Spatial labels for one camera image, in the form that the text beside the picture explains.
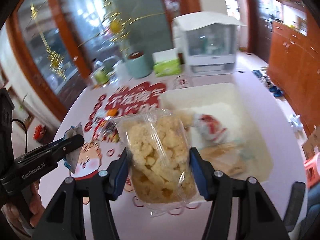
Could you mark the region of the green label glass jar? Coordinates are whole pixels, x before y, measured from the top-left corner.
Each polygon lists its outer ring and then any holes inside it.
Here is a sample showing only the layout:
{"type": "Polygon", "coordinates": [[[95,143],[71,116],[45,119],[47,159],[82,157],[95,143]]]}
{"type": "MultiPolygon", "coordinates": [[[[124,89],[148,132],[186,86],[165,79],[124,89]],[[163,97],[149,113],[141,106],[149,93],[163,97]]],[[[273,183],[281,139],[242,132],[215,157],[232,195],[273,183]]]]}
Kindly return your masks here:
{"type": "Polygon", "coordinates": [[[92,60],[93,77],[98,85],[104,85],[109,82],[109,77],[104,64],[98,59],[92,60]]]}

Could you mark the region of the white plastic storage bin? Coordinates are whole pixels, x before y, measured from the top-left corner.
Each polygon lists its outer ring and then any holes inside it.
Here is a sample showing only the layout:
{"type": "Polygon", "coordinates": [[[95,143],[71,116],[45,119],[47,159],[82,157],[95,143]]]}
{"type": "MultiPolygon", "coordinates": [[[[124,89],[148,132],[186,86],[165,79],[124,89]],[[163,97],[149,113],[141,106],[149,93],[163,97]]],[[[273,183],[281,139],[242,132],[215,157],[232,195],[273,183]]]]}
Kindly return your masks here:
{"type": "Polygon", "coordinates": [[[182,120],[189,145],[216,170],[236,179],[269,179],[271,154],[234,84],[170,90],[159,103],[182,120]]]}

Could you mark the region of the red stool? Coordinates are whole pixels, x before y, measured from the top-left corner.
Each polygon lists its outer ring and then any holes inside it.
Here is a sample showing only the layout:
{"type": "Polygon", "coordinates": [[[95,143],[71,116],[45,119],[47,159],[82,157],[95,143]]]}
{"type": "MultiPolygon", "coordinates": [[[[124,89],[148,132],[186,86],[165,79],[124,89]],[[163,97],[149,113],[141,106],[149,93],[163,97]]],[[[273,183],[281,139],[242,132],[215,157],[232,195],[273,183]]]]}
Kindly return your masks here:
{"type": "Polygon", "coordinates": [[[307,177],[307,186],[310,189],[320,181],[319,153],[307,160],[304,163],[304,167],[307,177]]]}

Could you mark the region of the white countertop appliance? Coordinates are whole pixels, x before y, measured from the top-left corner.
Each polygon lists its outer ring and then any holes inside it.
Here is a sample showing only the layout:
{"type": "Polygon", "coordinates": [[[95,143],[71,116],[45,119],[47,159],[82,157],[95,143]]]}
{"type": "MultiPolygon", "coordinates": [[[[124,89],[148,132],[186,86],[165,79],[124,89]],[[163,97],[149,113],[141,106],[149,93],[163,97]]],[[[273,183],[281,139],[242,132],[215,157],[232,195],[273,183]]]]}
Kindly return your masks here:
{"type": "Polygon", "coordinates": [[[172,38],[192,76],[232,74],[238,51],[238,28],[232,16],[200,11],[172,20],[172,38]]]}

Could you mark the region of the cardboard box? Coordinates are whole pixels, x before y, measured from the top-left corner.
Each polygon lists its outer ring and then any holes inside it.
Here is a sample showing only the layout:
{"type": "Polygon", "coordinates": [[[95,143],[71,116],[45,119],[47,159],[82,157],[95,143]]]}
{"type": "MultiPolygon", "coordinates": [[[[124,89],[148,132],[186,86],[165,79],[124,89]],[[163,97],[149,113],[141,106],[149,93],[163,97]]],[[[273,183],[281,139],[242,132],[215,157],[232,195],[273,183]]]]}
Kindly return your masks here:
{"type": "Polygon", "coordinates": [[[306,160],[313,158],[320,150],[320,127],[317,126],[308,137],[307,141],[304,142],[302,149],[306,160]]]}

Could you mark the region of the pink printed table mat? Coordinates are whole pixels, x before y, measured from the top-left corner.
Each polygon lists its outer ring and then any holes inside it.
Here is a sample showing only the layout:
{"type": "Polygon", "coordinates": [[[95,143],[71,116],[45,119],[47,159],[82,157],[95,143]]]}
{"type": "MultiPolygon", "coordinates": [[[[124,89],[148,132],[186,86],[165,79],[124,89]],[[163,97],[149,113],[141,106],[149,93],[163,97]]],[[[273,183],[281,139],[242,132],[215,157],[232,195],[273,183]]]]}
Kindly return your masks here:
{"type": "Polygon", "coordinates": [[[33,238],[289,239],[307,213],[303,158],[253,64],[86,88],[56,134],[82,129],[75,171],[41,179],[33,238]]]}

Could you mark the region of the red white snack in bin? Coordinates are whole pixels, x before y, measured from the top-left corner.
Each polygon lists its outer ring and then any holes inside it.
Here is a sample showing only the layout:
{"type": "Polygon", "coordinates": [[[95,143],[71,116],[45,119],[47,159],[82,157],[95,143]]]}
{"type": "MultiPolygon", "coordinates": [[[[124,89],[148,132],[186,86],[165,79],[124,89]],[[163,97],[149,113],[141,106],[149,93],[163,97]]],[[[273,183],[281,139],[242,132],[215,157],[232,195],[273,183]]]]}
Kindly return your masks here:
{"type": "Polygon", "coordinates": [[[204,139],[214,144],[223,143],[227,138],[228,129],[212,115],[196,113],[193,124],[204,139]]]}

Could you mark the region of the green tissue box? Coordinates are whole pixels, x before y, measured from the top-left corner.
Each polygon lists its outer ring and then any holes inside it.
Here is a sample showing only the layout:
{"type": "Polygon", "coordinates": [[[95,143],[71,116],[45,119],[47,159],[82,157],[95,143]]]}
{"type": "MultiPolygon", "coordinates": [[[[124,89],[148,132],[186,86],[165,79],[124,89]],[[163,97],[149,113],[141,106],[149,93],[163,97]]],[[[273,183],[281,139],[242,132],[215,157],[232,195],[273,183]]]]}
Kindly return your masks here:
{"type": "Polygon", "coordinates": [[[181,74],[181,63],[176,48],[153,53],[152,58],[156,77],[181,74]]]}

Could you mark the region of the orange wooden cabinet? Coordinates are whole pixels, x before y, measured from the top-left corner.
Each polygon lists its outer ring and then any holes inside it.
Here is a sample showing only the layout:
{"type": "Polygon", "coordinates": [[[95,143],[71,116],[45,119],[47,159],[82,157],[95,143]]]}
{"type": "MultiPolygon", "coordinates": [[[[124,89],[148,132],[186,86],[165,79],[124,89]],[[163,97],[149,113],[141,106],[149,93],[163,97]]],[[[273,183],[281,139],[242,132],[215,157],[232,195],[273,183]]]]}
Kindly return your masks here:
{"type": "Polygon", "coordinates": [[[274,21],[267,73],[310,135],[319,126],[319,25],[306,17],[306,35],[274,21]]]}

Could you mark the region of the teal cylindrical canister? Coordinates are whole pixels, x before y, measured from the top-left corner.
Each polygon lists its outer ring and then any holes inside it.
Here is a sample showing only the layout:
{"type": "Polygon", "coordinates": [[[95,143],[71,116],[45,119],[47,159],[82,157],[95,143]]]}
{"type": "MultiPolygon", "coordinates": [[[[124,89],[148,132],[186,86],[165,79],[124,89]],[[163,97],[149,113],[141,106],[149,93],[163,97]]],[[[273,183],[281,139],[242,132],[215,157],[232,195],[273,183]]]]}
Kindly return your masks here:
{"type": "Polygon", "coordinates": [[[127,56],[126,67],[129,74],[135,79],[141,79],[151,74],[152,68],[141,51],[127,56]]]}

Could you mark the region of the clear bag puffed rice snack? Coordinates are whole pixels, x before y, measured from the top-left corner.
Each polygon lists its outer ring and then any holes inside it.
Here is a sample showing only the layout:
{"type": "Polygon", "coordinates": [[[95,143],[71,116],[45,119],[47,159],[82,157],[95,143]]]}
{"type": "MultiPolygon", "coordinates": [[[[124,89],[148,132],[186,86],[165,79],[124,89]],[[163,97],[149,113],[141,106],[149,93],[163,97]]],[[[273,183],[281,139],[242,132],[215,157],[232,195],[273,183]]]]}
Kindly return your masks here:
{"type": "Polygon", "coordinates": [[[126,146],[130,180],[137,198],[163,213],[199,197],[189,166],[189,144],[183,123],[167,109],[116,118],[126,146]]]}

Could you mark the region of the orange white snack packet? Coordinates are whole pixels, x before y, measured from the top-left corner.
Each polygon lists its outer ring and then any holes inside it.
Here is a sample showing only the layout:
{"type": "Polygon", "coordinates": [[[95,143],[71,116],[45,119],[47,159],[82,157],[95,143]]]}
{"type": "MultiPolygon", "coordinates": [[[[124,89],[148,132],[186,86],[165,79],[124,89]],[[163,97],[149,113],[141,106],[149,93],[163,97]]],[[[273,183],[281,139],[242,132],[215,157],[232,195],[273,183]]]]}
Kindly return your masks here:
{"type": "Polygon", "coordinates": [[[106,119],[106,118],[113,118],[118,115],[118,110],[116,108],[113,109],[103,109],[97,111],[95,117],[96,119],[106,119]]]}

